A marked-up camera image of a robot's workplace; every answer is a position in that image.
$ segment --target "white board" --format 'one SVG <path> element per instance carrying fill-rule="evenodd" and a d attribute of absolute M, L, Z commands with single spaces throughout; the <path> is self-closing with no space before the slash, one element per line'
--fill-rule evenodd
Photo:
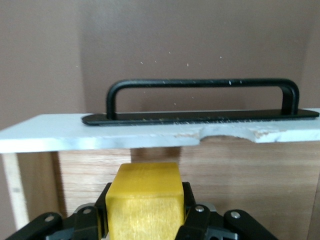
<path fill-rule="evenodd" d="M 0 131 L 0 153 L 131 149 L 198 145 L 209 136 L 233 136 L 255 143 L 320 141 L 320 119 L 88 126 L 87 114 L 43 114 Z"/>

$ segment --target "black handle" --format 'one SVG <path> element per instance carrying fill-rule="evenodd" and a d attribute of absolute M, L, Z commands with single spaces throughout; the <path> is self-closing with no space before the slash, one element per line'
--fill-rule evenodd
<path fill-rule="evenodd" d="M 299 104 L 298 86 L 283 78 L 257 79 L 131 79 L 116 82 L 106 96 L 106 117 L 116 120 L 116 95 L 121 89 L 133 88 L 234 88 L 279 87 L 282 90 L 283 115 L 296 115 Z"/>

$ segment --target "silver screw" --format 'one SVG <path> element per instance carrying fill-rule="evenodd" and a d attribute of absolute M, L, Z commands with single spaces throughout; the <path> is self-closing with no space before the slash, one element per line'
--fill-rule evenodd
<path fill-rule="evenodd" d="M 239 219 L 239 218 L 241 218 L 241 215 L 237 211 L 232 211 L 231 217 L 233 217 L 234 219 Z"/>
<path fill-rule="evenodd" d="M 44 221 L 51 222 L 53 219 L 55 219 L 55 216 L 50 215 L 50 216 L 47 216 Z"/>
<path fill-rule="evenodd" d="M 89 214 L 91 213 L 91 209 L 90 208 L 87 208 L 85 210 L 83 210 L 83 214 Z"/>
<path fill-rule="evenodd" d="M 195 207 L 195 210 L 196 210 L 197 212 L 199 212 L 199 213 L 202 213 L 205 209 L 204 209 L 203 206 L 198 205 L 198 206 Z"/>

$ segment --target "screw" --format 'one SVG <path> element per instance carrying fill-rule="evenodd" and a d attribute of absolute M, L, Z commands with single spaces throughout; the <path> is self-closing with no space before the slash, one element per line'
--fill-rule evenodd
<path fill-rule="evenodd" d="M 83 210 L 83 214 L 89 214 L 91 213 L 91 209 L 90 208 L 87 208 L 85 210 Z"/>
<path fill-rule="evenodd" d="M 202 213 L 203 211 L 205 211 L 204 207 L 203 207 L 203 206 L 200 206 L 200 205 L 196 206 L 196 207 L 195 207 L 195 210 L 196 210 L 197 212 L 199 212 L 199 213 Z"/>
<path fill-rule="evenodd" d="M 53 219 L 55 219 L 55 216 L 49 215 L 45 218 L 45 222 L 51 222 Z"/>
<path fill-rule="evenodd" d="M 233 217 L 234 219 L 239 219 L 241 218 L 241 215 L 237 211 L 232 211 L 231 217 Z"/>

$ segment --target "white wooden strip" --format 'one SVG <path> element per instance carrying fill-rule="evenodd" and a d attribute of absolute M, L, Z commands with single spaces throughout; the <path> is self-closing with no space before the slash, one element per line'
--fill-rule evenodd
<path fill-rule="evenodd" d="M 0 131 L 0 153 L 130 149 L 198 145 L 209 136 L 232 136 L 255 143 L 320 141 L 320 119 L 87 126 L 86 114 L 44 114 Z"/>
<path fill-rule="evenodd" d="M 6 153 L 2 154 L 2 160 L 11 199 L 14 223 L 16 229 L 19 230 L 29 223 L 29 216 L 18 156 L 15 153 Z"/>

